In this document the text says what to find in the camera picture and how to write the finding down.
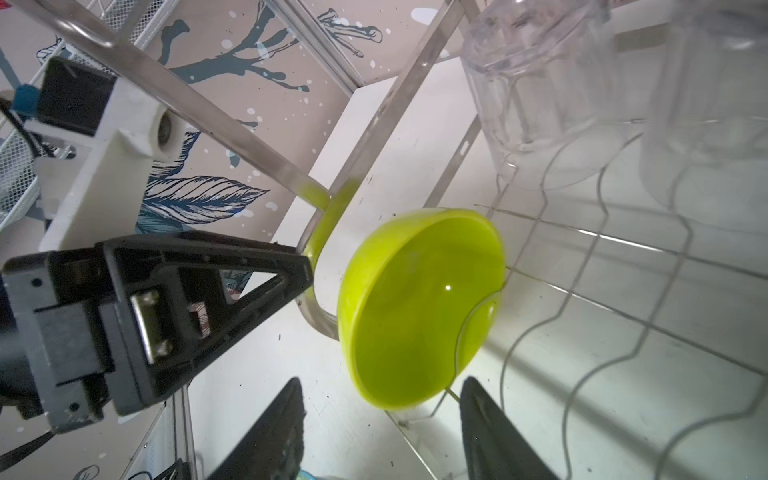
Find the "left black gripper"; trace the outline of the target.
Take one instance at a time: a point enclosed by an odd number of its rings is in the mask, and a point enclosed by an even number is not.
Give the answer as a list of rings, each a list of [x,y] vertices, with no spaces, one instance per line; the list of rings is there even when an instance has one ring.
[[[1,267],[1,394],[54,435],[172,396],[313,282],[290,246],[132,235]]]

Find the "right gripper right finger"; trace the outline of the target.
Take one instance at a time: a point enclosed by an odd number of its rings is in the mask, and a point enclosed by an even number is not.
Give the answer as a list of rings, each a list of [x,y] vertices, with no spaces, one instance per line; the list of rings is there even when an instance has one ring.
[[[557,479],[476,378],[464,381],[459,406],[470,479]]]

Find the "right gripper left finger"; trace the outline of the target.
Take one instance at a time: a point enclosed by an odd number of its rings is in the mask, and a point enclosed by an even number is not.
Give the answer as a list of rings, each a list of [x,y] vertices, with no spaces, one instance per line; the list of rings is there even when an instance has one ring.
[[[296,479],[305,414],[301,382],[293,377],[208,479]]]

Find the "lime green bowl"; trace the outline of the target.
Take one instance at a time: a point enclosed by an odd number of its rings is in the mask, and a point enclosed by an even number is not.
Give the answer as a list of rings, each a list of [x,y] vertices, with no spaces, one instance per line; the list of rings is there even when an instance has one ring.
[[[403,410],[450,386],[484,344],[505,278],[500,233],[475,211],[421,209],[378,227],[351,258],[337,303],[361,397]]]

